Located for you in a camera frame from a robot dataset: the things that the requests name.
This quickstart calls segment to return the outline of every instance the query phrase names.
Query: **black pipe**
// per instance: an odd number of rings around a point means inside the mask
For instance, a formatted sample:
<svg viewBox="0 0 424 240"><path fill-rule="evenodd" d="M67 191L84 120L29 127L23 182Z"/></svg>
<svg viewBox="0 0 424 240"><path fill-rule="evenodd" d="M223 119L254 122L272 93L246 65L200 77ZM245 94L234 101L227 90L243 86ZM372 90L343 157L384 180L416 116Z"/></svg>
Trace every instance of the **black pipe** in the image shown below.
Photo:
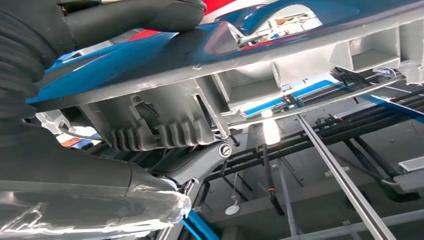
<svg viewBox="0 0 424 240"><path fill-rule="evenodd" d="M378 174L380 178L383 179L383 176L381 176L377 168L367 159L367 157L359 149L357 149L357 147L354 146L354 144L350 140L344 141L344 144L346 144L346 146L350 149L353 155L355 155L355 157L366 169L370 170L375 174Z"/></svg>
<svg viewBox="0 0 424 240"><path fill-rule="evenodd" d="M366 143L361 137L355 137L354 140L367 152L372 159L385 171L385 173L391 177L394 178L399 175L399 173L396 172L396 170L390 166L390 164L387 163L384 158L378 154L368 143Z"/></svg>
<svg viewBox="0 0 424 240"><path fill-rule="evenodd" d="M408 101L408 102L405 102L404 103L404 105L406 105L406 106L408 106L410 108L416 108L418 106L421 106L422 104L424 104L424 97L419 97L417 99L413 99L411 101ZM333 128L330 128L330 129L323 129L322 131L318 131L317 134L321 138L324 139L326 137L329 137L329 136L338 134L338 133L340 133L342 131L348 131L348 130L350 130L352 128L363 127L363 126L366 126L369 123L374 123L374 122L376 122L378 120L381 120L381 119L384 119L384 118L388 118L390 116L396 116L396 115L397 116L402 116L403 118L406 118L406 119L408 118L407 116L404 116L403 114L399 114L399 113L396 113L393 110L387 109L383 113L375 114L375 115L372 115L372 116L370 116L368 118L365 118L365 119L361 119L361 120L354 121L354 122L345 121L344 123L341 123L340 125L338 125L336 127L333 127ZM324 125L324 123L321 124L321 125L319 125L319 126L315 126L313 128L314 129L319 129L323 125ZM293 146L293 145L296 145L296 144L303 143L303 142L308 141L308 140L309 140L308 136L301 136L301 137L295 138L293 140L282 142L279 145L275 145L273 147L270 147L268 150L269 150L269 152L273 153L273 152L276 152L276 151L285 149L287 147L290 147L290 146ZM255 152L253 154L250 154L250 155L247 155L247 156L243 156L243 157L234 159L232 161L229 161L228 162L228 166L229 167L233 167L235 165L238 165L238 164L241 164L241 163L245 163L245 162L247 162L249 160L252 160L254 158L260 157L261 155L262 155L262 151L258 151L258 152ZM222 165L221 166L218 166L215 170L219 170L221 168L222 168Z"/></svg>
<svg viewBox="0 0 424 240"><path fill-rule="evenodd" d="M424 106L417 108L417 110L423 111ZM352 139L354 137L367 134L369 132L378 131L380 129L383 129L383 128L404 122L405 120L408 120L408 119L409 119L408 117L404 117L401 114L397 114L395 116L391 116L391 117L388 117L386 119L382 119L380 121L375 121L375 122L372 122L372 123L367 124L367 125L363 125L363 126L360 126L360 127L357 127L357 128L350 129L346 132L342 132L342 133L339 133L339 134L332 135L331 137L323 138L322 141L326 145L335 144L335 143L338 143L338 142L341 142L341 141L344 141L344 140ZM298 144L298 145L294 145L294 146L288 146L287 148L284 148L277 153L269 155L269 160L271 161L271 160L281 158L281 157L284 157L284 156L287 156L287 155L290 155L290 154L293 154L293 153L297 153L299 151L308 149L312 146L313 146L313 144L311 142L304 142L302 144ZM236 172L248 169L248 168L252 168L252 167L255 167L257 165L262 164L263 161L264 160L262 158L252 160L252 161L246 162L242 165L239 165L239 166L236 166L236 167L233 167L233 168L230 168L230 169L226 169L224 174L229 175L229 174L233 174L233 173L236 173ZM214 179L217 179L217 178L219 178L219 173L212 173L211 175L209 175L205 179L205 181L211 181L211 180L214 180Z"/></svg>
<svg viewBox="0 0 424 240"><path fill-rule="evenodd" d="M250 191L253 191L253 188L249 185L249 183L244 178L242 178L242 176L240 176L238 173L236 175L241 180L241 183L244 184L244 186L246 186L247 189L249 189Z"/></svg>
<svg viewBox="0 0 424 240"><path fill-rule="evenodd" d="M383 176L378 172L377 168L367 159L367 157L356 147L350 140L344 141L346 146L352 151L356 158L364 165L365 168L380 176L380 179L375 179L377 185L381 188L384 195L393 202L405 203L420 199L420 195L416 192L399 194L391 186L382 183Z"/></svg>
<svg viewBox="0 0 424 240"><path fill-rule="evenodd" d="M270 165L270 158L268 156L268 146L264 144L262 146L263 149L263 166L265 167L265 175L266 180L268 182L268 192L270 190L275 190L274 180L273 180L273 173L271 172L271 165Z"/></svg>
<svg viewBox="0 0 424 240"><path fill-rule="evenodd" d="M264 144L262 146L262 149L263 149L263 166L265 167L265 174L268 181L268 197L272 205L274 206L274 209L277 212L277 214L279 216L284 216L285 213L283 209L281 208L281 205L276 196L273 173L271 172L270 159L268 156L268 146Z"/></svg>
<svg viewBox="0 0 424 240"><path fill-rule="evenodd" d="M421 90L418 90L418 91L415 91L415 92L406 94L404 96L400 96L400 97L394 99L393 102L397 102L397 101L401 101L401 100L404 100L404 99L408 99L408 98L414 97L414 96L416 96L418 94L421 94L421 93L424 93L424 89L421 89ZM424 96L421 96L421 97L412 99L412 100L410 100L408 102L404 102L402 105L410 107L409 104L413 104L413 103L416 103L416 102L421 101L421 100L424 100ZM358 112L355 112L355 113L352 113L350 115L347 115L347 116L345 116L343 118L343 123L342 123L341 126L344 126L346 124L349 124L350 122L353 122L353 120L357 120L357 121L358 120L362 120L362 121L368 120L367 122L369 122L370 121L369 118L372 118L373 121L375 121L375 119L384 118L384 117L388 117L390 115L396 114L396 112L393 111L393 110L391 110L391 109L387 109L387 108L379 109L379 108L382 108L382 107L381 106L378 106L378 105L375 105L375 106L369 107L367 109L363 109L363 110L360 110ZM326 126L330 126L330 125L333 125L335 123L339 123L341 121L342 121L341 119L338 119L337 118L337 119L333 119L333 120L324 122L324 123L322 123L320 125L316 125L316 126L314 126L312 128L313 129L322 129L322 128L326 127ZM358 123L357 125L363 125L363 124L365 124L365 123L364 122L361 122L361 123ZM339 128L338 127L333 127L331 129L332 129L332 133L333 133L335 131L334 129L339 129ZM296 132L296 133L293 133L293 134L290 134L290 135L287 135L287 136L282 137L281 140L283 141L283 140L290 139L290 138L293 138L293 137L296 137L296 136L301 136L299 138L296 138L292 142L283 142L283 143L281 143L279 145L275 145L275 146L271 147L269 149L269 151L270 152L275 152L275 151L281 150L281 149L285 148L286 143L287 144L291 144L291 145L295 145L295 144L298 144L298 143L301 143L301 142L304 142L304 141L308 140L308 137L307 136L302 136L302 134L304 132L305 131L299 131L299 132ZM247 153L251 153L253 151L256 151L256 149L255 148L246 149L244 151L241 151L241 152L238 152L236 154L233 154L228 159L231 160L231 159L234 159L234 158L236 158L238 156L241 156L241 155L244 155L244 154L247 154ZM261 155L262 155L262 152L261 151L255 152L254 154L251 154L251 155L248 155L248 156L244 156L242 158L238 158L237 160L230 161L228 165L230 167L232 167L234 165L237 165L237 164L240 164L240 163L244 163L244 162L246 162L248 160L251 160L251 159L260 157ZM214 170L214 172L215 171L218 171L221 168L222 168L222 165L221 166L218 166Z"/></svg>

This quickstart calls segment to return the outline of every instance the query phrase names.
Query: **cable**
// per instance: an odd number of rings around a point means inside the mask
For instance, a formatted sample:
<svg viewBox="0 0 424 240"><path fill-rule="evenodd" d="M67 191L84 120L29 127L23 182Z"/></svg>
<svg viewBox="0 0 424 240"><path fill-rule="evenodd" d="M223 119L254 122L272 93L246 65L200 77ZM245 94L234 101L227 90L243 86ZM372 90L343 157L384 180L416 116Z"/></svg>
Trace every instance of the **cable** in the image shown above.
<svg viewBox="0 0 424 240"><path fill-rule="evenodd" d="M399 183L397 183L397 182L390 182L390 181L387 181L386 179L381 180L381 183L386 184L386 185L389 185L389 186L399 186Z"/></svg>
<svg viewBox="0 0 424 240"><path fill-rule="evenodd" d="M69 136L72 136L78 139L103 141L103 138L100 136L82 136L82 135L70 132L68 129L65 129L63 126L59 126L59 130L62 131L64 134L67 134Z"/></svg>

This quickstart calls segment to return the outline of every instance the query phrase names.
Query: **metal rod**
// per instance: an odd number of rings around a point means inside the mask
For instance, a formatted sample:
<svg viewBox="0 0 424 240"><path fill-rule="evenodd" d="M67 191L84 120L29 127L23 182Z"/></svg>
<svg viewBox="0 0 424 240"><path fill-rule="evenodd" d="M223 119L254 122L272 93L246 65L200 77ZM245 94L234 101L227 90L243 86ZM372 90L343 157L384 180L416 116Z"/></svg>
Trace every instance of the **metal rod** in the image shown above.
<svg viewBox="0 0 424 240"><path fill-rule="evenodd" d="M396 239L308 122L300 115L297 119L373 237L377 240Z"/></svg>
<svg viewBox="0 0 424 240"><path fill-rule="evenodd" d="M387 226L411 223L424 219L424 209L410 211L398 215L383 217L381 220ZM325 229L322 231L311 232L299 236L284 238L283 240L316 240L316 239L332 239L351 232L363 232L367 230L367 226L363 222L351 224L349 226L339 226L335 228Z"/></svg>
<svg viewBox="0 0 424 240"><path fill-rule="evenodd" d="M307 105L307 106L297 108L297 109L294 109L294 110L290 110L290 111L284 111L284 112L281 112L281 113L276 113L276 114L274 114L273 116L270 116L270 117L259 117L259 118L255 118L255 119L230 123L228 125L228 127L230 127L230 128L243 127L245 125L262 123L264 120L267 120L267 119L277 120L277 119L281 119L281 118L286 118L286 117L298 115L298 114L301 114L301 113L305 113L305 112L308 112L308 111L311 111L311 110L321 108L321 107L329 105L329 104L338 103L338 102L348 100L348 99L351 99L351 98L354 98L354 97L357 97L357 96L360 96L360 95L363 95L363 94L370 93L372 91L375 91L375 90L384 88L386 86L389 86L391 84L394 84L396 82L399 82L400 80L403 80L403 79L404 79L403 76L394 77L394 78L391 78L391 79L386 80L384 82L378 83L376 85L365 87L361 90L354 91L354 92L351 92L351 93L347 93L347 94L344 94L342 96L335 97L333 99L329 99L329 100L325 100L325 101L318 102L318 103L315 103L315 104Z"/></svg>
<svg viewBox="0 0 424 240"><path fill-rule="evenodd" d="M299 180L298 176L296 176L293 167L290 165L289 161L285 157L280 158L282 160L282 163L287 167L290 174L293 176L293 178L296 180L296 182L303 188L302 182Z"/></svg>
<svg viewBox="0 0 424 240"><path fill-rule="evenodd" d="M253 188L249 185L249 183L244 178L242 178L242 176L240 176L240 174L236 173L236 175L241 180L241 183L246 186L247 189L249 189L250 191L253 191Z"/></svg>
<svg viewBox="0 0 424 240"><path fill-rule="evenodd" d="M288 225L290 227L291 236L296 236L298 230L296 229L295 216L293 215L292 202L290 201L289 189L287 188L286 178L284 177L283 171L284 162L282 159L278 159L278 171L279 177L281 178L282 192L284 194L285 210L287 212Z"/></svg>

